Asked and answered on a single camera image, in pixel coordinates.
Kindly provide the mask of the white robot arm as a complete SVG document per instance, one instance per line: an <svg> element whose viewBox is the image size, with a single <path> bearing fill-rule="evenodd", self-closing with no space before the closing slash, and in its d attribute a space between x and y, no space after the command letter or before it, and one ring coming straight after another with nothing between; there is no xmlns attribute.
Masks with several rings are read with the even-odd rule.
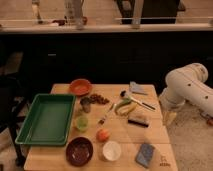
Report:
<svg viewBox="0 0 213 171"><path fill-rule="evenodd" d="M207 79L208 70L200 63L174 69L166 75L166 87L159 95L165 126L172 123L186 101L199 107L205 118L213 119L213 88L205 84Z"/></svg>

